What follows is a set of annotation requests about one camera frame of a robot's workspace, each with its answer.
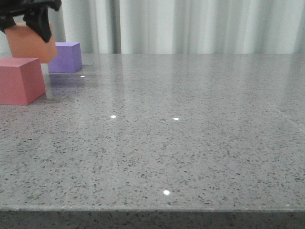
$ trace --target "white curtain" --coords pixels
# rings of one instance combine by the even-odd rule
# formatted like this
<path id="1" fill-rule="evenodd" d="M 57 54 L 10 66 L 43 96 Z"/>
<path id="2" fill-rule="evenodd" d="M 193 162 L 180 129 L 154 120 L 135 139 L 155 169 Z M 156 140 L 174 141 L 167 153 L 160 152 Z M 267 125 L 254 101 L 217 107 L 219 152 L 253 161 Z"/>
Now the white curtain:
<path id="1" fill-rule="evenodd" d="M 62 0 L 49 15 L 85 53 L 305 51 L 305 0 Z"/>

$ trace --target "cube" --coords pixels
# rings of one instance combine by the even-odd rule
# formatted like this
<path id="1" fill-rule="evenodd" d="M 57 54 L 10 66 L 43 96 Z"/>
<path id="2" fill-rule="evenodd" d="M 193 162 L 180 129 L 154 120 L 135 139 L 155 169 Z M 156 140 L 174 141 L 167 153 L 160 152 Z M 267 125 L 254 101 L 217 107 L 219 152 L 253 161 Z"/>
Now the cube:
<path id="1" fill-rule="evenodd" d="M 56 42 L 57 56 L 48 63 L 50 73 L 74 73 L 82 69 L 81 44 Z"/>
<path id="2" fill-rule="evenodd" d="M 28 105 L 45 92 L 38 58 L 0 59 L 0 104 Z"/>
<path id="3" fill-rule="evenodd" d="M 39 58 L 41 63 L 48 63 L 57 55 L 54 36 L 46 43 L 25 23 L 7 28 L 5 34 L 12 57 Z"/>

